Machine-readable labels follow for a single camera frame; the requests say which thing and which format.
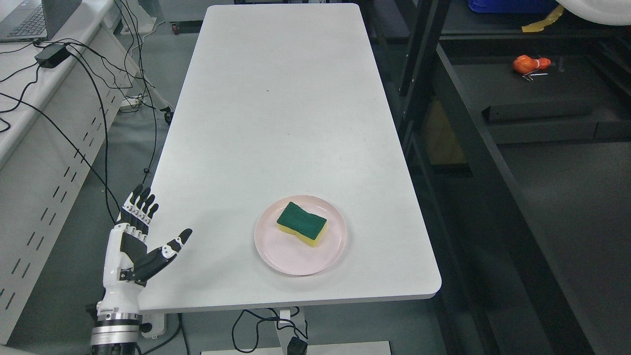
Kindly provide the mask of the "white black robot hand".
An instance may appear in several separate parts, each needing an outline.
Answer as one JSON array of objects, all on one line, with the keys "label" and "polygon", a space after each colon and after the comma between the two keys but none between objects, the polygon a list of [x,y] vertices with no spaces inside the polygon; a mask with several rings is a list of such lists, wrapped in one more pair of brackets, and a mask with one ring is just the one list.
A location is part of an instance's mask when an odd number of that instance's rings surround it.
[{"label": "white black robot hand", "polygon": [[138,184],[120,207],[109,233],[102,283],[103,299],[98,303],[97,318],[113,319],[117,313],[139,313],[139,294],[149,279],[164,270],[185,246],[192,229],[183,230],[173,240],[148,250],[149,226],[158,211],[155,195],[149,187]]}]

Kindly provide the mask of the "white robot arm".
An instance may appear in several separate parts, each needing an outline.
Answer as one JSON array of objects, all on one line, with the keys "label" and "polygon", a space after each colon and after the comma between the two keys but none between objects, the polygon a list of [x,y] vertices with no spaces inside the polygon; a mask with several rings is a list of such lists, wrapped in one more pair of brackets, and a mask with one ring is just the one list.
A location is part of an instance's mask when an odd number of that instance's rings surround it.
[{"label": "white robot arm", "polygon": [[97,303],[85,306],[93,321],[91,355],[140,355],[138,339],[153,326],[136,313],[97,315]]}]

